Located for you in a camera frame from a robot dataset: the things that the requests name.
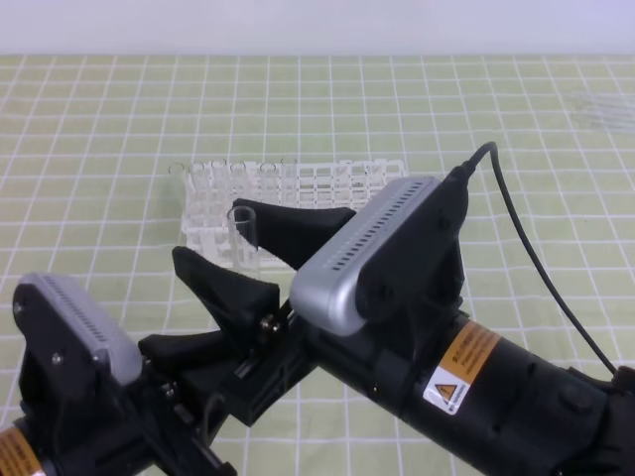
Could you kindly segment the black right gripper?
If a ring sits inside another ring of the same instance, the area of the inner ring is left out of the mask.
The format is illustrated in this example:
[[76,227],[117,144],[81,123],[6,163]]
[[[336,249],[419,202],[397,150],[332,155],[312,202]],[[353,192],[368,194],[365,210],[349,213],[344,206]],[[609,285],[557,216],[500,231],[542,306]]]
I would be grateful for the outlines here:
[[[250,244],[298,270],[354,215],[348,207],[293,208],[246,198],[255,212]],[[391,318],[349,337],[322,331],[280,303],[280,288],[219,267],[194,250],[172,251],[177,277],[194,293],[233,347],[233,357],[204,365],[194,385],[210,385],[224,409],[252,425],[315,368],[369,398],[409,426],[448,415],[424,397],[436,365],[467,316],[459,311],[463,269],[452,245],[422,297]]]

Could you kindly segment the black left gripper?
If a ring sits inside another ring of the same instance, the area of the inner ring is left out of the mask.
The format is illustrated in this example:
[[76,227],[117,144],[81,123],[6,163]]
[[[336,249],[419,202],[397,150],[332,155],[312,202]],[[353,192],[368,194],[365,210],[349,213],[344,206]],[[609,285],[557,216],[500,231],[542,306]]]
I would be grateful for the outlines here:
[[[157,370],[183,370],[233,357],[220,330],[191,335],[152,334],[138,342]],[[34,456],[37,475],[139,475],[156,467],[166,475],[233,475],[211,449],[212,438],[183,421],[148,380],[128,387],[92,367],[80,397],[65,394],[62,368],[24,358],[19,432]]]

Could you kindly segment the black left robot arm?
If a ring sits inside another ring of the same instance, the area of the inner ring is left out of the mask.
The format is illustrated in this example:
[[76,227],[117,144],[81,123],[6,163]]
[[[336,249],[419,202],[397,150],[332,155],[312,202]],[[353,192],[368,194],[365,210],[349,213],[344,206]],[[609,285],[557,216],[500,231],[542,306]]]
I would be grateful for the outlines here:
[[221,332],[65,344],[25,354],[24,414],[1,432],[2,474],[235,474],[209,448],[227,413],[196,378],[230,362]]

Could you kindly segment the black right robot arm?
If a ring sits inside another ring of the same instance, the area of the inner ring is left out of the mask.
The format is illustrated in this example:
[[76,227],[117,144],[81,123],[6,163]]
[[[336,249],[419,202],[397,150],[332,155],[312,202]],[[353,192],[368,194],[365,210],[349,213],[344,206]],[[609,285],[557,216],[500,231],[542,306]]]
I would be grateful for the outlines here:
[[178,247],[175,271],[212,314],[235,368],[224,409],[254,423],[322,368],[486,475],[630,475],[634,372],[608,382],[557,367],[459,308],[462,201],[392,211],[363,230],[348,208],[264,203],[267,248],[294,290],[220,268]]

